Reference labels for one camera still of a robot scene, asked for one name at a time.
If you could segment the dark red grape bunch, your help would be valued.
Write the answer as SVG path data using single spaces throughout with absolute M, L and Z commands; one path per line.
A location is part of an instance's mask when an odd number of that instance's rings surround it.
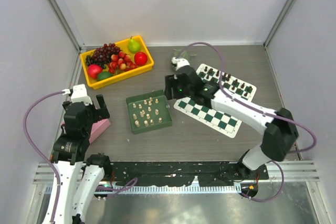
M 112 61 L 112 55 L 118 55 L 120 51 L 120 47 L 116 46 L 115 43 L 109 43 L 97 48 L 94 51 L 93 56 L 101 57 L 105 60 L 105 64 L 109 64 Z

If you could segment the green lime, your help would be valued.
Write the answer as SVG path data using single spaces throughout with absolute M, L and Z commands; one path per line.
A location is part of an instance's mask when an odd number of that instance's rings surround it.
M 103 71 L 97 75 L 97 82 L 113 77 L 113 74 L 108 71 Z

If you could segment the pink plastic box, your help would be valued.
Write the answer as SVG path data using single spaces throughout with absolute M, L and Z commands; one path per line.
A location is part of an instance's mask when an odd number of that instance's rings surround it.
M 65 132 L 65 125 L 62 125 L 62 133 L 60 135 L 60 139 L 65 142 L 70 142 L 72 144 L 83 145 L 83 144 L 91 144 L 94 142 L 107 128 L 111 125 L 110 118 L 109 119 L 98 119 L 97 123 L 94 123 L 91 130 L 90 137 L 69 137 Z

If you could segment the dark blue grape bunch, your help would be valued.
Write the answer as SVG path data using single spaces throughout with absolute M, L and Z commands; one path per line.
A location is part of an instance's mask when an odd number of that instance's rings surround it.
M 105 60 L 101 57 L 86 56 L 86 66 L 97 65 L 102 69 L 106 68 Z

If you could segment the red cherry cluster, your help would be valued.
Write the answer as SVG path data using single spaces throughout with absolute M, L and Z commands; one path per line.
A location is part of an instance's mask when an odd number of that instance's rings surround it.
M 108 71 L 113 75 L 124 73 L 136 69 L 138 65 L 132 61 L 131 56 L 124 51 L 120 51 L 118 55 L 112 55 L 112 61 L 108 64 Z

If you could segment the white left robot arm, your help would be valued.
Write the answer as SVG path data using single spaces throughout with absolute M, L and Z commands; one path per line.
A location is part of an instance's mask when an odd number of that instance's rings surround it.
M 109 157 L 94 154 L 87 160 L 82 180 L 78 179 L 93 125 L 110 117 L 103 95 L 96 98 L 99 108 L 83 101 L 62 105 L 64 127 L 53 146 L 51 163 L 56 172 L 44 223 L 84 223 L 99 182 L 112 176 Z

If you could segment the yellow plastic fruit bin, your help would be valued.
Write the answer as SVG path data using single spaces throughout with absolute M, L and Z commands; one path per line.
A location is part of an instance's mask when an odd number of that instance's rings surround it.
M 87 85 L 100 89 L 153 69 L 151 57 L 141 36 L 104 44 L 80 55 Z

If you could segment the green white chess board mat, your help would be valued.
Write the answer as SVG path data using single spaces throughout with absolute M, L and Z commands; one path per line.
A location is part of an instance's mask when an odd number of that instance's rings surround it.
M 220 75 L 218 69 L 205 63 L 199 65 L 196 73 L 203 81 L 221 82 L 224 88 L 247 101 L 251 101 L 257 91 L 255 85 L 228 73 Z M 174 108 L 230 138 L 236 136 L 241 125 L 241 120 L 230 114 L 198 105 L 191 98 L 177 100 Z

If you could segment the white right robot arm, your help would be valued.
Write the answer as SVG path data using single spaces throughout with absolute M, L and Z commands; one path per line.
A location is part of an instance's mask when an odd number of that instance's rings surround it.
M 202 79 L 184 59 L 172 63 L 172 67 L 175 73 L 165 77 L 167 99 L 191 98 L 198 105 L 237 118 L 262 135 L 261 143 L 237 162 L 240 177 L 249 179 L 267 162 L 284 160 L 299 136 L 289 110 L 267 109 L 232 93 L 224 86 L 228 76 L 220 70 L 216 71 L 217 80 L 210 81 Z

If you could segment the green plastic tray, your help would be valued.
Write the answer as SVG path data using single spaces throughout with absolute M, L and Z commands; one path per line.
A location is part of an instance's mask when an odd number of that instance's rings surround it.
M 146 133 L 173 125 L 163 90 L 128 97 L 125 102 L 133 134 Z

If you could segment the green pear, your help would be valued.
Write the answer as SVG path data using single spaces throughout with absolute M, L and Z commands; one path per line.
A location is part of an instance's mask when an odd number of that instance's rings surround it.
M 141 49 L 141 45 L 140 45 L 140 43 L 137 41 L 137 40 L 135 40 L 133 37 L 130 37 L 130 39 L 129 39 L 129 43 L 128 43 L 128 49 L 129 49 L 129 51 L 131 52 L 131 53 L 137 53 L 137 52 L 139 52 L 140 51 L 140 49 Z

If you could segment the red peach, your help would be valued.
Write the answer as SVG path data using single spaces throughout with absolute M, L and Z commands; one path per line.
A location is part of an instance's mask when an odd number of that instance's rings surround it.
M 93 79 L 97 79 L 98 74 L 100 74 L 102 71 L 103 68 L 97 64 L 91 64 L 88 67 L 88 75 Z

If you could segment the green melon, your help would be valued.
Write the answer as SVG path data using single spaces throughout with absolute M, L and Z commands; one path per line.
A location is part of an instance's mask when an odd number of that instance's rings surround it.
M 172 57 L 185 58 L 189 61 L 189 63 L 191 63 L 191 61 L 196 57 L 196 54 L 193 54 L 187 50 L 174 49 Z

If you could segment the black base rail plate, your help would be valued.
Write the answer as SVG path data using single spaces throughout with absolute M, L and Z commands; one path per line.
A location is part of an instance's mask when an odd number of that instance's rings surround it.
M 201 187 L 229 186 L 234 182 L 268 180 L 266 165 L 249 172 L 236 162 L 114 162 L 103 181 L 124 186 L 137 178 L 136 186 L 182 187 L 198 179 Z

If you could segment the red apple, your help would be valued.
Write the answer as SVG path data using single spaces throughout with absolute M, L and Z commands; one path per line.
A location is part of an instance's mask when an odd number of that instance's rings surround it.
M 148 61 L 148 56 L 144 52 L 139 51 L 134 55 L 134 62 L 138 66 L 146 65 L 147 61 Z

